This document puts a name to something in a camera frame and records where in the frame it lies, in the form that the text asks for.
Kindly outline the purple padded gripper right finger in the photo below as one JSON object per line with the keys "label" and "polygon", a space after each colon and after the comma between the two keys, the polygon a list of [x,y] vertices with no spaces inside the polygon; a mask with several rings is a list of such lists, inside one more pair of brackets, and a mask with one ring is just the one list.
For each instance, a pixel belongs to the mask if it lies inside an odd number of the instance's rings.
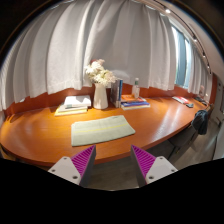
{"label": "purple padded gripper right finger", "polygon": [[177,172],[177,169],[164,156],[155,157],[134,145],[131,146],[131,158],[140,187]]}

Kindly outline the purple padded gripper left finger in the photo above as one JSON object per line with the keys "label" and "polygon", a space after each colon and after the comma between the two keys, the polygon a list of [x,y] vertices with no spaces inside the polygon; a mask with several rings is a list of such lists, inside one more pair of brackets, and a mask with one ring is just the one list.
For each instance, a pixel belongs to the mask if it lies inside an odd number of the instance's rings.
{"label": "purple padded gripper left finger", "polygon": [[92,145],[72,157],[63,156],[49,172],[74,184],[87,187],[96,157],[96,146]]}

